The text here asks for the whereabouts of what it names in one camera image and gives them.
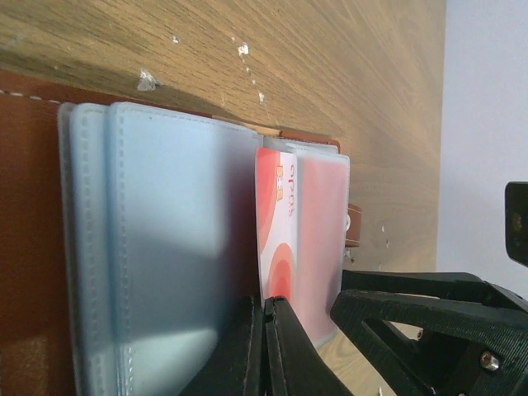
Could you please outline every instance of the wooden table surface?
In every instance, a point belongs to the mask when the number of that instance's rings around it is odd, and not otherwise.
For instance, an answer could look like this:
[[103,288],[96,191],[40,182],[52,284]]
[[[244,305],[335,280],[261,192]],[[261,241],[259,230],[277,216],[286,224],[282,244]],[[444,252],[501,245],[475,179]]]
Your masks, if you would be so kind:
[[[445,11],[440,0],[3,0],[0,68],[331,134],[364,210],[346,266],[432,271]],[[138,91],[142,68],[163,85]],[[320,353],[356,395],[391,394],[342,334]]]

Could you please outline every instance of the red and white card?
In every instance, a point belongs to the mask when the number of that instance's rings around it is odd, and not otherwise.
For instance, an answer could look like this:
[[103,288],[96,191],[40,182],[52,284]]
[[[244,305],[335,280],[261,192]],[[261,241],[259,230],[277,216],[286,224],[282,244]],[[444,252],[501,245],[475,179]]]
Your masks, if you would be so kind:
[[284,295],[295,309],[298,258],[297,158],[268,148],[257,151],[257,237],[262,306]]

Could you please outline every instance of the screw head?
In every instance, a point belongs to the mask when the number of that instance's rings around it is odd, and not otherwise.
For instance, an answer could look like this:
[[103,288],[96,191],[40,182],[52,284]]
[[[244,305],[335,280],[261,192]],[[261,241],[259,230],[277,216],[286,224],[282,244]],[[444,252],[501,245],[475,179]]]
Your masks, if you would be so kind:
[[480,365],[487,371],[496,371],[500,367],[500,362],[492,352],[486,351],[480,356]]

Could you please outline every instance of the white wall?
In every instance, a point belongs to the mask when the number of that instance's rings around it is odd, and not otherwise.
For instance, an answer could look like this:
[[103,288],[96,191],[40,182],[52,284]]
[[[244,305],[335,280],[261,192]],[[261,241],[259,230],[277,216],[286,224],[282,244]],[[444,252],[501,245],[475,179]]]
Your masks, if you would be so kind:
[[504,244],[504,187],[528,181],[528,2],[447,4],[438,271],[528,298]]

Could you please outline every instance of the brown leather cover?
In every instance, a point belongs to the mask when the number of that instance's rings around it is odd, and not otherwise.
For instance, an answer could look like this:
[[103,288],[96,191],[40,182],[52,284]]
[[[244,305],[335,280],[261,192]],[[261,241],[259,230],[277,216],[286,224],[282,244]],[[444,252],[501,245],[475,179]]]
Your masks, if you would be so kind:
[[75,394],[57,131],[65,101],[134,100],[0,70],[2,396]]
[[348,204],[348,215],[350,217],[350,228],[346,231],[345,246],[357,248],[360,246],[361,214],[359,206]]
[[333,146],[337,146],[338,153],[341,152],[341,145],[339,144],[339,141],[332,139],[324,134],[313,134],[312,132],[304,132],[302,130],[281,129],[280,136],[281,138],[300,140],[302,142],[331,144]]

